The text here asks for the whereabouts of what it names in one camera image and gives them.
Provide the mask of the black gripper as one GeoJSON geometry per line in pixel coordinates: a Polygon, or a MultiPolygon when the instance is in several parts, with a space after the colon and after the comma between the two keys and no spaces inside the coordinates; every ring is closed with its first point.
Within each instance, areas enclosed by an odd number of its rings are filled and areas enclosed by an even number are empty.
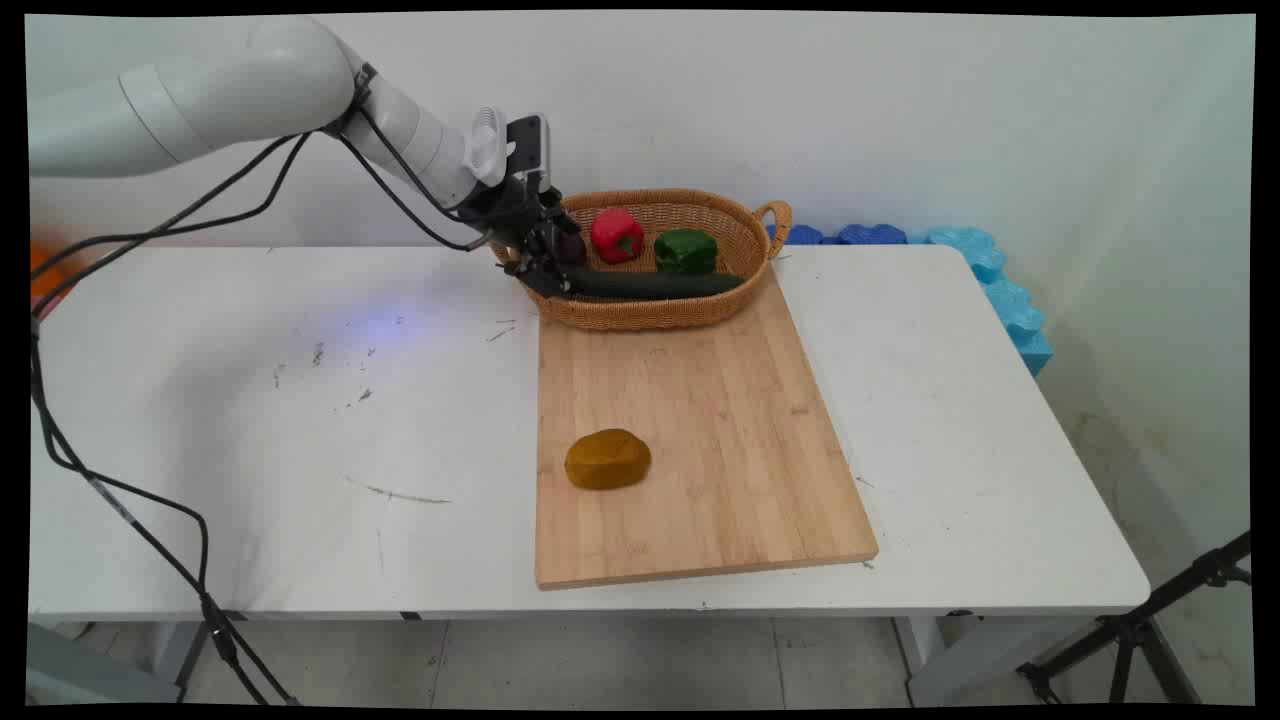
{"type": "Polygon", "coordinates": [[[561,206],[561,191],[543,172],[507,176],[497,187],[476,190],[462,202],[462,223],[480,233],[465,245],[506,249],[503,272],[538,297],[563,297],[573,290],[559,265],[585,265],[586,243],[580,224],[561,206]],[[544,223],[547,252],[529,250],[531,233],[544,223]]]}

